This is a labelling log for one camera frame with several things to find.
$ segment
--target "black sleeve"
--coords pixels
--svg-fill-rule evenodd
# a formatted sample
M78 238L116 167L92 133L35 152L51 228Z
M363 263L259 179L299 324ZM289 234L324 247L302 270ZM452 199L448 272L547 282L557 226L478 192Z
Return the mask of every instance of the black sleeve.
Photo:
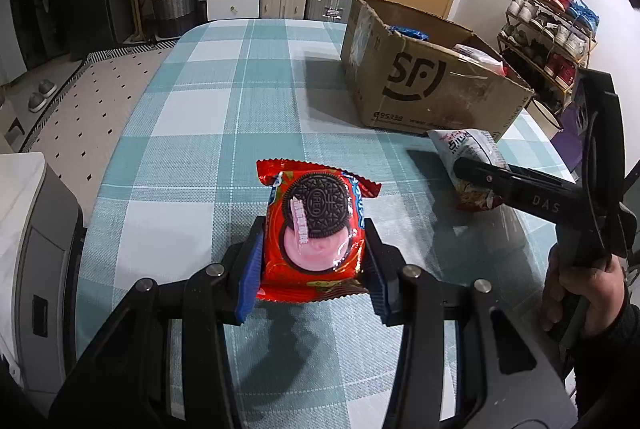
M627 292L620 314L606 332L582 340L570 352L575 360L578 416L586 413L600 397L611 377L623 365L626 349L639 338L640 311L629 302Z

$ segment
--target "blue shoe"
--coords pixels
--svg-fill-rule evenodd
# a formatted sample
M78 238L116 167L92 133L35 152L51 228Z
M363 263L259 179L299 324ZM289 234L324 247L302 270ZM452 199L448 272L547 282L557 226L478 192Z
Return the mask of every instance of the blue shoe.
M583 0L571 0L571 5L566 12L569 16L572 16L572 18L578 18L585 10L588 9L589 7L584 4Z
M593 12L590 8L587 8L578 18L578 21L591 30L591 32L595 35L598 30L598 25L600 24L600 16L598 16L595 12Z

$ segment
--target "white marble countertop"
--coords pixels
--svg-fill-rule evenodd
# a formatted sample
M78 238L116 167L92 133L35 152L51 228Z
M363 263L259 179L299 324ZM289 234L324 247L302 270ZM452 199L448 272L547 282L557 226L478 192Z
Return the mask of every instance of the white marble countertop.
M40 152L0 154L0 349L14 363L16 263L46 168Z

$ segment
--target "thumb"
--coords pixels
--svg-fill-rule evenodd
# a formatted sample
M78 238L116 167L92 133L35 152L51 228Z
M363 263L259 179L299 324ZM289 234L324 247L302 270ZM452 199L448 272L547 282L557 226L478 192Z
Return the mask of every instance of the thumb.
M597 268L570 267L560 271L560 284L575 295L585 296L596 308L605 306L605 272Z

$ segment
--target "plaid tablecloth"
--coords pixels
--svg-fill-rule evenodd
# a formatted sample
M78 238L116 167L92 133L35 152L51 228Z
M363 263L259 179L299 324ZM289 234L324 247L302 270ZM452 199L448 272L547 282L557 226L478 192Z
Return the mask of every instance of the plaid tablecloth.
M365 212L385 243L439 279L488 279L518 314L531 315L556 240L553 226L505 206L457 211L428 138L361 127L340 64L344 29L217 21L177 43L130 117L100 187L78 283L79 352L137 279L186 279L244 239L266 211L270 189L255 170L262 158L319 162L382 183ZM499 147L510 164L570 178L526 112ZM380 324L367 295L259 302L226 335L249 427L381 426L401 330ZM446 335L450 391L452 325ZM179 323L173 342L172 407L180 414ZM452 409L450 395L444 404Z

